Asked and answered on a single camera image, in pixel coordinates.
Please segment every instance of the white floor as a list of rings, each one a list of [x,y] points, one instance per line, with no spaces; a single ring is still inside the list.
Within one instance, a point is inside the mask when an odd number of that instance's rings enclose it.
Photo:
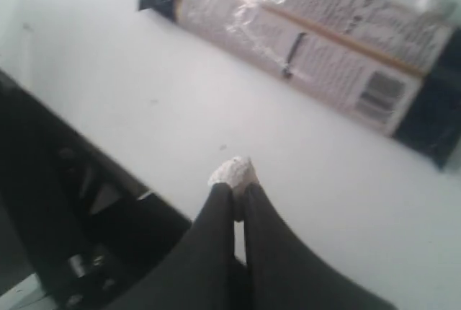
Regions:
[[[461,307],[461,175],[137,0],[0,2],[0,67],[190,218],[211,171],[250,155],[288,224],[338,270],[402,310]]]

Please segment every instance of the barcode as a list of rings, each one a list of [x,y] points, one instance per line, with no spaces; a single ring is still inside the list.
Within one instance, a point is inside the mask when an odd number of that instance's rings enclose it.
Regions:
[[[356,103],[356,110],[384,125],[395,112],[404,91],[403,82],[381,72],[374,72]]]

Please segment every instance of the plastic wrap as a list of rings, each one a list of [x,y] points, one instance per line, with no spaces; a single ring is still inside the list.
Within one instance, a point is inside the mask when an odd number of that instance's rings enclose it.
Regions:
[[[140,0],[444,166],[461,134],[460,31],[387,0]]]

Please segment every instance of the package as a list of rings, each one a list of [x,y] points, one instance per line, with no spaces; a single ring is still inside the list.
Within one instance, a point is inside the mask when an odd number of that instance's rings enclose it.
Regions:
[[[443,167],[461,134],[461,33],[387,0],[140,0]]]

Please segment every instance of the label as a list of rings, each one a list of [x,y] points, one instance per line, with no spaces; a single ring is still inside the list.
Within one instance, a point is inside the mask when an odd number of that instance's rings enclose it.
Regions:
[[[387,0],[257,0],[428,73],[454,28]]]
[[[178,23],[387,135],[421,86],[252,0],[182,0]]]

